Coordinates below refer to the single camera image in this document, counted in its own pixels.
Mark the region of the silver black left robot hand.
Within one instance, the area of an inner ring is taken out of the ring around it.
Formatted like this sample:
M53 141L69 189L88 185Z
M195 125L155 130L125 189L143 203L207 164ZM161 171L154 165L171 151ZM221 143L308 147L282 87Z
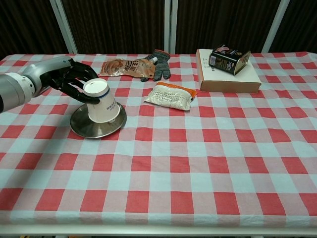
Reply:
M28 65L22 75L29 78L34 85L33 97L37 97L49 88L59 90L71 98L96 105L100 100L82 93L84 83L98 78L97 73L86 64L74 61L69 56L59 56Z

